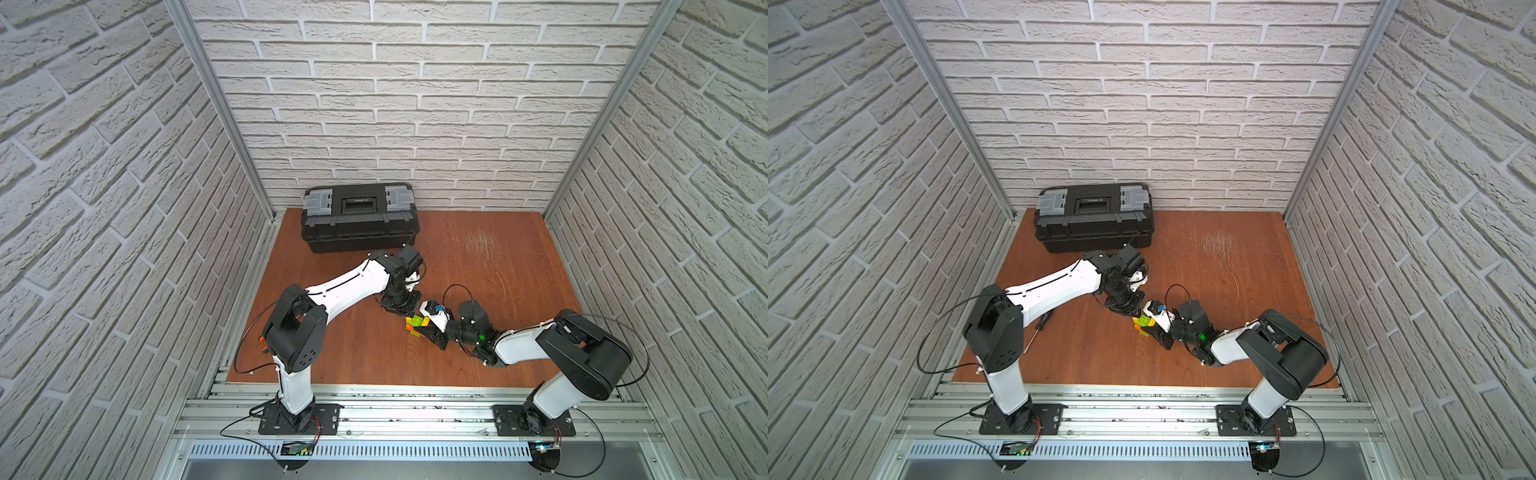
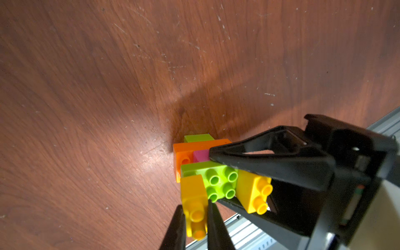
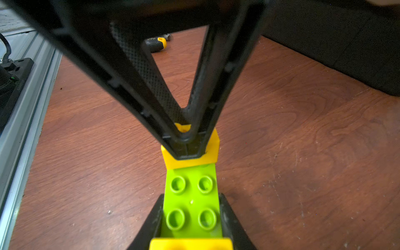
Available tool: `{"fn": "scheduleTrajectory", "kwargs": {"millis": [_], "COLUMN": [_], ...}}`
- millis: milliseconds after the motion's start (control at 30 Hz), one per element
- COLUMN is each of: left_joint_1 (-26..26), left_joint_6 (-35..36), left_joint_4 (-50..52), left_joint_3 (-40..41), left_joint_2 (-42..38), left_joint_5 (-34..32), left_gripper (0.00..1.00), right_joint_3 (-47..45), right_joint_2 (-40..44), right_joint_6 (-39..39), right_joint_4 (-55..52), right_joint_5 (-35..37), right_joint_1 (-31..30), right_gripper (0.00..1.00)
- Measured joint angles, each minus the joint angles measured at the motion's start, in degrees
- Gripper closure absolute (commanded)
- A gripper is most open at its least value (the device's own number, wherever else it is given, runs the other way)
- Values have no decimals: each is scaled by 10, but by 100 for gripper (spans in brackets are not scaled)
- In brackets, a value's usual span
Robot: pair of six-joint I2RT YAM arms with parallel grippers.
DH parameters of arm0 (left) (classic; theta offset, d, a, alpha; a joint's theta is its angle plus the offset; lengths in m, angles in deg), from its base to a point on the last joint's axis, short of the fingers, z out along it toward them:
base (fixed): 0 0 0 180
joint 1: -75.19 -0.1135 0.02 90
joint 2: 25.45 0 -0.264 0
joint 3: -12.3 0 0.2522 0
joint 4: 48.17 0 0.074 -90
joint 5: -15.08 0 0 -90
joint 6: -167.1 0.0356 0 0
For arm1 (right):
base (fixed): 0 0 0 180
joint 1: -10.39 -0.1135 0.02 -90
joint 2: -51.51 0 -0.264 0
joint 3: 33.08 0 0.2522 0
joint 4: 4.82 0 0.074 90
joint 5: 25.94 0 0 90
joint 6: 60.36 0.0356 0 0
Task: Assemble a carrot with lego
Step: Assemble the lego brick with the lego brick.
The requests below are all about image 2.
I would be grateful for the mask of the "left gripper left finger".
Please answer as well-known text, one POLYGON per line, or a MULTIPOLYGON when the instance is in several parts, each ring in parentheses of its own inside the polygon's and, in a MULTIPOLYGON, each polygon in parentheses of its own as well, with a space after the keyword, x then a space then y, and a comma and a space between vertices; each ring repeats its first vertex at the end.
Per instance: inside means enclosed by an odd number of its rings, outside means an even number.
POLYGON ((178 205, 159 250, 185 250, 186 219, 182 205, 178 205))

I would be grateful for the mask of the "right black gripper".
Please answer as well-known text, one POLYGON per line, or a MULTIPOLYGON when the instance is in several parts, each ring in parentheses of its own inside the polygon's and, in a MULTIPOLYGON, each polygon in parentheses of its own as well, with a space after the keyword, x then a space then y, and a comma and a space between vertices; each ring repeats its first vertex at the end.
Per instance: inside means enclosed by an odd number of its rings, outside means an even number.
POLYGON ((399 146, 391 137, 325 115, 306 119, 306 133, 278 126, 211 148, 211 160, 273 179, 270 210, 263 215, 247 213, 236 197, 219 203, 289 250, 349 247, 392 173, 399 146))

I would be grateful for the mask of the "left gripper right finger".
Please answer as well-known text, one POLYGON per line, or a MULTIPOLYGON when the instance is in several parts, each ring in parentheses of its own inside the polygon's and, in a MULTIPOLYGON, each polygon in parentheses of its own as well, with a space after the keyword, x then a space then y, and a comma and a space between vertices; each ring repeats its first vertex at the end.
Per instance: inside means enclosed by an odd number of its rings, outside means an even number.
POLYGON ((218 207, 211 200, 208 200, 207 230, 208 250, 235 250, 218 207))

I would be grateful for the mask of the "yellow small lego brick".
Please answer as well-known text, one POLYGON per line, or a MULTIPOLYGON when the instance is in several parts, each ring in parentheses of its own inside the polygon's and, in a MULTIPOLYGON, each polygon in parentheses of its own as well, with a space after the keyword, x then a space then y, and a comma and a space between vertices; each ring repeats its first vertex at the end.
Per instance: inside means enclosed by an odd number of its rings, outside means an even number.
POLYGON ((201 175, 181 178, 181 202, 186 220, 186 235, 202 240, 207 234, 208 197, 201 175))
POLYGON ((244 170, 238 171, 236 197, 247 213, 263 215, 268 210, 267 197, 272 193, 270 177, 259 176, 244 170))

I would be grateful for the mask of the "green long lego brick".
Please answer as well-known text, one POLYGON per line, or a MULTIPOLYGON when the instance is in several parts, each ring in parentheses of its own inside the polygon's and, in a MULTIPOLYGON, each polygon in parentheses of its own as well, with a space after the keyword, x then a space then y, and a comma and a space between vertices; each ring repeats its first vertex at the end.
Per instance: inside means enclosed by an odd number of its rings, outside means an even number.
POLYGON ((232 199, 236 195, 238 170, 214 161, 195 162, 181 166, 181 177, 200 175, 203 178, 208 199, 232 199))

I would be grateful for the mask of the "pink lego brick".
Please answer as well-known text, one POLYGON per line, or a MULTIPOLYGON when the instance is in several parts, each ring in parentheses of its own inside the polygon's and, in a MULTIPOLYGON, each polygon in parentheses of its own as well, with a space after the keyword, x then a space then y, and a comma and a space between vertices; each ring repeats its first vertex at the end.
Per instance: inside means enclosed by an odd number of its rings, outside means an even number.
POLYGON ((193 162, 205 162, 210 161, 209 159, 209 150, 199 150, 193 152, 193 162))

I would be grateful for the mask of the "small green lego brick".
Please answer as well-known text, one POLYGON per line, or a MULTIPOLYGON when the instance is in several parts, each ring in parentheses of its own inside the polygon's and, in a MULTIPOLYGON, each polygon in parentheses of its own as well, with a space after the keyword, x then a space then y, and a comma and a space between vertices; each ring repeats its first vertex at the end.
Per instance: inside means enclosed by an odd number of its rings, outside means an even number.
POLYGON ((185 135, 184 143, 212 141, 214 138, 210 134, 185 135))

